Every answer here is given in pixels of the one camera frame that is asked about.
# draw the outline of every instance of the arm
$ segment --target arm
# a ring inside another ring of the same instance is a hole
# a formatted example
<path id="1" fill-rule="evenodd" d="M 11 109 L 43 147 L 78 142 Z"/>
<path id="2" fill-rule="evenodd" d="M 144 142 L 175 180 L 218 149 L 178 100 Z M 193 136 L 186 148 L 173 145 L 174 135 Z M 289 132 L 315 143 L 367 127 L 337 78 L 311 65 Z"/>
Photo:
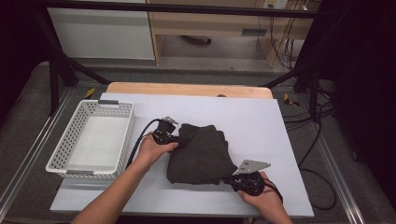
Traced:
<path id="1" fill-rule="evenodd" d="M 115 223 L 150 166 L 177 143 L 157 145 L 151 134 L 143 139 L 131 165 L 105 191 L 88 204 L 72 221 L 76 223 Z"/>
<path id="2" fill-rule="evenodd" d="M 264 172 L 260 172 L 262 177 L 268 179 Z M 265 188 L 261 195 L 250 196 L 242 190 L 238 190 L 239 196 L 245 203 L 249 203 L 259 210 L 260 214 L 271 223 L 287 224 L 292 223 L 282 202 L 273 189 Z"/>

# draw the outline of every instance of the forearm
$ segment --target forearm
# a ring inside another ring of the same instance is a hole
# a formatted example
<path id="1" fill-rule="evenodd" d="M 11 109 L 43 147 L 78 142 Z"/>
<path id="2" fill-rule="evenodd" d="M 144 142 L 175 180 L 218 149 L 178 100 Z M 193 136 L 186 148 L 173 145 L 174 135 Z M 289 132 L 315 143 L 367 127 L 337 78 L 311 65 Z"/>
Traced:
<path id="1" fill-rule="evenodd" d="M 290 224 L 292 223 L 290 217 L 286 213 L 285 209 L 278 208 L 272 212 L 264 211 L 263 209 L 258 209 L 262 216 L 270 221 L 272 224 Z"/>
<path id="2" fill-rule="evenodd" d="M 115 223 L 148 170 L 149 166 L 146 163 L 134 161 L 110 187 L 88 204 L 72 223 Z"/>

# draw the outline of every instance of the aluminum rail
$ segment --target aluminum rail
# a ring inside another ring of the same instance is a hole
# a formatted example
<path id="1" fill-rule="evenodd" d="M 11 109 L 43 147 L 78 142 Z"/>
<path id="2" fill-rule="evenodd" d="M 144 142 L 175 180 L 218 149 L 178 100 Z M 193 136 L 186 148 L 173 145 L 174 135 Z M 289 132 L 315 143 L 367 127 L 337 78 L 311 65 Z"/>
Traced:
<path id="1" fill-rule="evenodd" d="M 15 197 L 17 196 L 18 192 L 20 191 L 26 177 L 29 175 L 35 161 L 37 160 L 38 156 L 40 155 L 41 149 L 46 144 L 48 138 L 52 130 L 54 129 L 56 123 L 58 122 L 59 117 L 64 112 L 64 108 L 67 105 L 69 96 L 73 88 L 67 88 L 64 91 L 63 96 L 60 100 L 60 106 L 55 111 L 55 113 L 50 116 L 44 127 L 42 128 L 40 134 L 37 136 L 35 142 L 32 144 L 31 148 L 29 149 L 27 155 L 25 156 L 23 162 L 21 163 L 18 171 L 12 177 L 11 181 L 9 182 L 6 190 L 0 197 L 0 223 L 3 222 L 3 219 L 6 217 L 8 209 L 14 202 Z"/>
<path id="2" fill-rule="evenodd" d="M 304 111 L 308 111 L 308 100 L 305 96 L 298 95 L 299 102 L 302 103 L 302 107 Z M 310 123 L 312 131 L 314 134 L 318 133 L 318 125 L 316 123 Z M 363 224 L 364 219 L 361 215 L 361 210 L 359 209 L 358 205 L 355 202 L 355 199 L 352 195 L 352 192 L 347 185 L 347 182 L 344 179 L 344 176 L 341 173 L 340 168 L 337 165 L 337 162 L 332 155 L 331 150 L 329 149 L 326 140 L 324 139 L 323 135 L 321 134 L 318 139 L 318 149 L 320 154 L 324 160 L 324 163 L 329 171 L 329 175 L 332 179 L 334 184 L 334 188 L 337 191 L 338 198 L 340 199 L 344 209 L 346 211 L 346 215 L 349 219 L 351 224 Z"/>

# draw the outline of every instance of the white plastic basket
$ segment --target white plastic basket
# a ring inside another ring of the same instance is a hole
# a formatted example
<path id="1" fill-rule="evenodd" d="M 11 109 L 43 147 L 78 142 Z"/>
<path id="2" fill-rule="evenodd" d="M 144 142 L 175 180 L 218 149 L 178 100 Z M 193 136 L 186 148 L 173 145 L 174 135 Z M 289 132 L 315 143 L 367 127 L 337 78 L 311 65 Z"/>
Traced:
<path id="1" fill-rule="evenodd" d="M 116 178 L 122 173 L 133 125 L 133 103 L 81 101 L 46 170 L 62 177 Z"/>

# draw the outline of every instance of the metal bracket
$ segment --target metal bracket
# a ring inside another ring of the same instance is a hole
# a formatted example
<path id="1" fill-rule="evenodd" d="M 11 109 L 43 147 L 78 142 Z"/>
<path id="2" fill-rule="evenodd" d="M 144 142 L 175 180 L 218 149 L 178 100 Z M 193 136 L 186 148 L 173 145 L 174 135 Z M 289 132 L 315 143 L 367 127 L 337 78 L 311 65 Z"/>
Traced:
<path id="1" fill-rule="evenodd" d="M 238 174 L 251 174 L 270 166 L 271 163 L 269 162 L 244 160 L 236 172 Z"/>

